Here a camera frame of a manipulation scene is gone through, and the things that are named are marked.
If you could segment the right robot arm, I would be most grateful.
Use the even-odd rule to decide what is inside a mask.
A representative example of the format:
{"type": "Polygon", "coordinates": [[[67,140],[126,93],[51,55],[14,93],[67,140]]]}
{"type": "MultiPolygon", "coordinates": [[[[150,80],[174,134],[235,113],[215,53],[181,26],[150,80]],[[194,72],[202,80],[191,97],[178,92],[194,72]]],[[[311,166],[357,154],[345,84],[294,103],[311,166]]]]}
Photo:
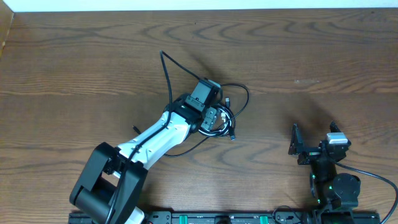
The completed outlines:
{"type": "Polygon", "coordinates": [[[358,206],[361,181],[348,173],[337,173],[336,163],[346,157],[351,141],[335,123],[316,147],[306,146],[297,124],[292,126],[288,154],[297,164],[309,165],[310,189],[318,205],[302,216],[303,223],[354,223],[352,209],[358,206]]]}

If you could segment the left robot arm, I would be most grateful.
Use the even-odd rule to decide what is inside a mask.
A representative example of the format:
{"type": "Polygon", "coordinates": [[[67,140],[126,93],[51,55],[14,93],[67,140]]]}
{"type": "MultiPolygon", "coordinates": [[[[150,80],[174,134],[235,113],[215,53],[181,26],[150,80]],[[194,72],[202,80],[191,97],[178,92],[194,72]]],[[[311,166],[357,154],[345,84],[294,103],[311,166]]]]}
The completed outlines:
{"type": "Polygon", "coordinates": [[[69,201],[92,223],[142,223],[137,207],[149,169],[171,148],[199,130],[221,86],[200,80],[192,94],[183,94],[165,107],[160,119],[134,139],[116,147],[95,147],[69,201]]]}

